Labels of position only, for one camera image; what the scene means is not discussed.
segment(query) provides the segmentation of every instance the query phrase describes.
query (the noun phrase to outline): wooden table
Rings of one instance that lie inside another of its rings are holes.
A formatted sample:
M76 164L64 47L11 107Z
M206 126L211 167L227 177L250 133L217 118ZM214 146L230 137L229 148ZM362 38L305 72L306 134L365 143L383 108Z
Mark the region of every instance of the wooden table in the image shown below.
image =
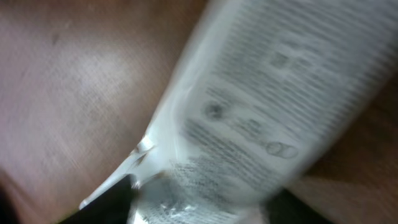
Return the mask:
M0 182L24 223L78 204L140 140L206 1L0 1ZM291 190L397 223L398 81Z

